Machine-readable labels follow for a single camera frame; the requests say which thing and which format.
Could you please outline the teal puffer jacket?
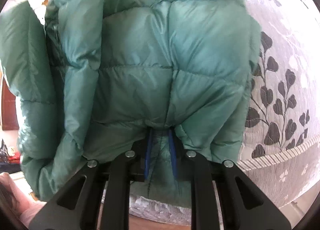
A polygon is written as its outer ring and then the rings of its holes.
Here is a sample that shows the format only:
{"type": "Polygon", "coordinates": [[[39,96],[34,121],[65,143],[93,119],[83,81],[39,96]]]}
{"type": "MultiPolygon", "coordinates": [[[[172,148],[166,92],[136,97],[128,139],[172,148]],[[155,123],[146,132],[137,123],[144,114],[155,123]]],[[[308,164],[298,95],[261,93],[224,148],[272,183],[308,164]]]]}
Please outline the teal puffer jacket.
{"type": "Polygon", "coordinates": [[[134,195],[189,208],[168,129],[208,160],[236,160],[260,26],[243,0],[49,0],[1,14],[1,67],[17,97],[21,168],[42,201],[83,161],[108,162],[154,129],[134,195]]]}

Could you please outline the grey floral quilted bedspread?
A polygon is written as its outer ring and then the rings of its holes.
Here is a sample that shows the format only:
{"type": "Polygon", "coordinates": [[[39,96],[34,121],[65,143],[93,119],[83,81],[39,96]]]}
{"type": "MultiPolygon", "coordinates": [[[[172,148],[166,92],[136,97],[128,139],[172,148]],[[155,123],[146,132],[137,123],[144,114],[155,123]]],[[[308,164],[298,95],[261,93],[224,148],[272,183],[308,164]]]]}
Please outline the grey floral quilted bedspread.
{"type": "MultiPolygon", "coordinates": [[[[261,26],[260,56],[236,157],[240,168],[278,207],[319,180],[319,13],[312,0],[244,0],[261,26]]],[[[124,98],[135,121],[156,113],[180,127],[210,88],[189,69],[124,68],[124,98]]]]}

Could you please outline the dark red wooden furniture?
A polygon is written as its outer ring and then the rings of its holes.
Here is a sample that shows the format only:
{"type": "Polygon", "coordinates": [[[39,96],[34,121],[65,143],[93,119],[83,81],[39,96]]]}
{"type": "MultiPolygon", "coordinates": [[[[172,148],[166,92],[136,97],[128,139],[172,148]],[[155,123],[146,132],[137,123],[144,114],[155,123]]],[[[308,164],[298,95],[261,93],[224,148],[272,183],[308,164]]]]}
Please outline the dark red wooden furniture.
{"type": "Polygon", "coordinates": [[[9,91],[4,76],[1,80],[1,126],[3,131],[18,130],[16,97],[9,91]]]}

